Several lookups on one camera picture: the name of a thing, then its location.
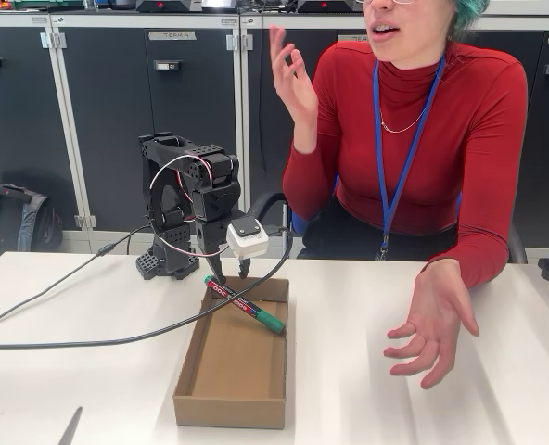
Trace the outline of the person's left hand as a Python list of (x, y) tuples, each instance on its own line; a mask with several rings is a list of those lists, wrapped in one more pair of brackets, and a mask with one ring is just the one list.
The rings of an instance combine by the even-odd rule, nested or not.
[(454, 368), (461, 327), (475, 337), (479, 335), (460, 264), (454, 259), (433, 261), (415, 279), (406, 321), (387, 333), (389, 339), (409, 340), (404, 346), (383, 351), (388, 358), (402, 360), (390, 368), (390, 373), (424, 373), (421, 388), (435, 387)]

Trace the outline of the person's right hand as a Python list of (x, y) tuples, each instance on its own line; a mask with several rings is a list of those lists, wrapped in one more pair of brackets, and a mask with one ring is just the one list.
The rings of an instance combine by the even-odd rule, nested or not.
[(274, 89), (294, 122), (293, 147), (303, 155), (317, 143), (318, 98), (294, 44), (284, 44), (285, 29), (269, 27), (270, 59)]

